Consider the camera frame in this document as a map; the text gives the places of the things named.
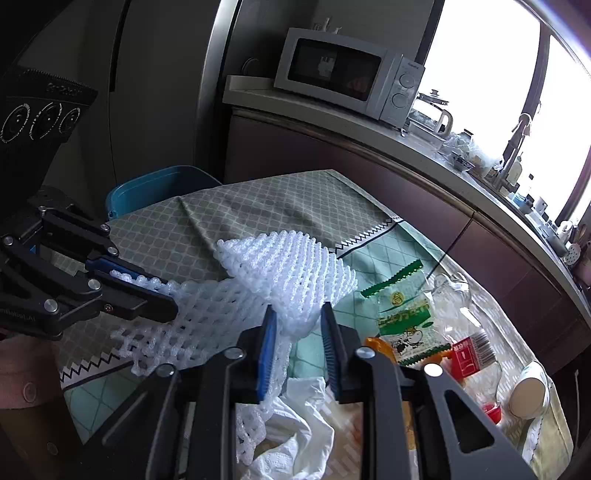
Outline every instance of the table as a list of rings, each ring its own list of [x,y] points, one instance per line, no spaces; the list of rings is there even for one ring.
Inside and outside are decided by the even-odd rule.
[[[385,280],[417,258],[424,263],[426,273],[434,269],[449,274],[463,272],[419,231],[332,170],[224,185],[168,199],[112,221],[111,228],[111,238],[123,259],[179,282],[226,277],[212,255],[220,238],[291,229],[314,236],[355,268],[359,290]],[[70,273],[80,268],[62,257],[56,263]],[[499,392],[506,398],[534,355],[490,294],[463,273],[473,293],[473,313],[489,332],[503,366],[505,375]],[[355,327],[361,337],[372,335],[375,323],[364,308],[359,293],[354,292],[335,306],[337,321]],[[109,331],[120,322],[107,314],[79,322],[56,345],[61,384],[83,440],[138,382],[109,337]],[[321,375],[323,365],[318,333],[292,348],[290,375]],[[120,370],[105,376],[116,369]],[[526,423],[504,411],[500,424],[540,478],[556,478],[572,452],[556,389],[552,387],[551,393],[551,409],[544,417]]]

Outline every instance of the blue trash bin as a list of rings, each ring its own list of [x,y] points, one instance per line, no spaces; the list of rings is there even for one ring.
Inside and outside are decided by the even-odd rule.
[[[105,200],[109,220],[180,195],[212,189],[221,183],[209,173],[190,165],[163,168],[126,181]]]

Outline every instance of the microwave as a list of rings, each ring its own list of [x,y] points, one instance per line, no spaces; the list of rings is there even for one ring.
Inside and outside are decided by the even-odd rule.
[[[424,71],[392,48],[290,28],[274,86],[402,128]]]

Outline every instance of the countertop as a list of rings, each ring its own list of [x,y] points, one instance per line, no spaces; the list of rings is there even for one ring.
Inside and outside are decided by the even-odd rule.
[[[467,173],[460,173],[428,143],[371,118],[281,90],[262,77],[229,76],[224,103],[281,115],[343,135],[394,157],[401,164],[425,175],[470,207],[482,212],[535,256],[573,300],[591,327],[591,309],[573,277],[556,253],[508,207]]]

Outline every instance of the white foam net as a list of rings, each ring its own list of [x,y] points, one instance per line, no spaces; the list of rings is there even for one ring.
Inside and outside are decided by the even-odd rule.
[[[132,372],[149,375],[162,363],[180,369],[205,363],[212,355],[236,345],[243,330],[262,323],[267,304],[277,312],[279,328],[271,381],[258,405],[236,406],[236,456],[246,465],[266,436],[265,422],[287,376],[292,341],[308,335],[326,301],[336,304],[357,286],[355,272],[344,266],[316,239],[301,232],[281,232],[256,238],[219,241],[216,258],[230,278],[221,282],[182,285],[157,278],[111,274],[165,295],[179,305],[167,324],[149,320],[122,322],[111,333],[122,346],[119,354],[134,360]]]

